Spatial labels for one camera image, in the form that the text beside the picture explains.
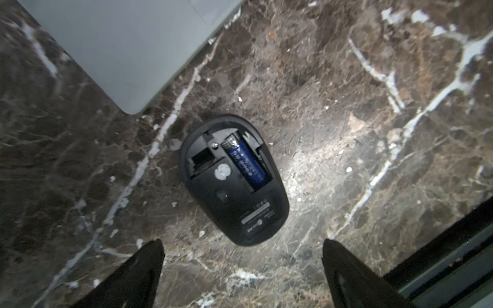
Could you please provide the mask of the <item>silver laptop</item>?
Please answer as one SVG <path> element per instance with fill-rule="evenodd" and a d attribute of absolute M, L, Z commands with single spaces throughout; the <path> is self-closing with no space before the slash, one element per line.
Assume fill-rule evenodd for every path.
<path fill-rule="evenodd" d="M 240 1 L 23 1 L 125 113 L 141 112 L 240 8 Z"/>

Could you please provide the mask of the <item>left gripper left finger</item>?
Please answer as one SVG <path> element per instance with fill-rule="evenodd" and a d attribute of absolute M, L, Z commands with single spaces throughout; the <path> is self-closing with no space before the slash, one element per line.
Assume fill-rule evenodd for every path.
<path fill-rule="evenodd" d="M 165 258 L 163 242 L 142 246 L 73 307 L 153 307 Z"/>

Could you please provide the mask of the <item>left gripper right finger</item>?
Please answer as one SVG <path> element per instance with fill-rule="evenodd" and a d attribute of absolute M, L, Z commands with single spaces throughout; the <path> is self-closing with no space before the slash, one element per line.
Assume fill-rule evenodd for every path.
<path fill-rule="evenodd" d="M 322 263 L 335 307 L 413 307 L 335 240 L 324 241 Z"/>

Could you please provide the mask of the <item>black wireless mouse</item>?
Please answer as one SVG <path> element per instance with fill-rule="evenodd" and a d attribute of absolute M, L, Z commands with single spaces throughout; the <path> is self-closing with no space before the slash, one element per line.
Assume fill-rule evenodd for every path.
<path fill-rule="evenodd" d="M 222 148 L 237 133 L 267 174 L 254 191 Z M 246 119 L 219 115 L 192 131 L 181 146 L 181 180 L 211 221 L 235 244 L 254 246 L 272 238 L 288 219 L 290 204 L 267 143 Z"/>

